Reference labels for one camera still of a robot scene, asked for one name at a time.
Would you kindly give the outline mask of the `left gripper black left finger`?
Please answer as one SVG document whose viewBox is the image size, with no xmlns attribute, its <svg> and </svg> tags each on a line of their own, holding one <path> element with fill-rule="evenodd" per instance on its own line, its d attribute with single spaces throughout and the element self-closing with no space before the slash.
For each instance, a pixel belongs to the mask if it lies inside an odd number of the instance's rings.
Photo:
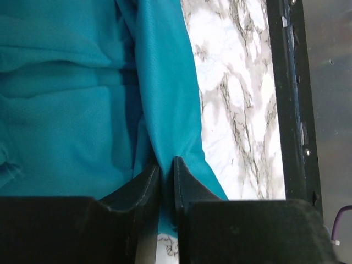
<svg viewBox="0 0 352 264">
<path fill-rule="evenodd" d="M 101 200 L 2 197 L 1 263 L 154 263 L 160 169 Z"/>
</svg>

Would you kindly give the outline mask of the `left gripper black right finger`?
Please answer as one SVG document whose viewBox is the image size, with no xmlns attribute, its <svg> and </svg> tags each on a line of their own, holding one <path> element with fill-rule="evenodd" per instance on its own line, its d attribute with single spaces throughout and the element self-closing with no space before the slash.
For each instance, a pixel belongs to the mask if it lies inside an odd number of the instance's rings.
<svg viewBox="0 0 352 264">
<path fill-rule="evenodd" d="M 173 161 L 180 263 L 337 263 L 319 213 L 303 200 L 224 201 Z"/>
</svg>

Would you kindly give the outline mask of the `teal t shirt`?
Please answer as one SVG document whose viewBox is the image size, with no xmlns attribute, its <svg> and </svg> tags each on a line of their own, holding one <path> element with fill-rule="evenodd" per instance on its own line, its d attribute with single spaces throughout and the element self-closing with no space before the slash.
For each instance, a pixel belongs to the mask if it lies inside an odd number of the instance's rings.
<svg viewBox="0 0 352 264">
<path fill-rule="evenodd" d="M 180 156 L 215 195 L 180 1 L 1 1 L 1 195 L 101 199 L 155 156 L 175 234 Z"/>
</svg>

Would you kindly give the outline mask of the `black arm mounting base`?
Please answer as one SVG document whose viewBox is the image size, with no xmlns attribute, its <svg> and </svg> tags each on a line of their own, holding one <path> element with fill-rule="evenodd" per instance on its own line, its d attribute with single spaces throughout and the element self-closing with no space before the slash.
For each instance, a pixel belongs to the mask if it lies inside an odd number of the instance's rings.
<svg viewBox="0 0 352 264">
<path fill-rule="evenodd" d="M 323 212 L 302 1 L 267 1 L 285 195 Z"/>
</svg>

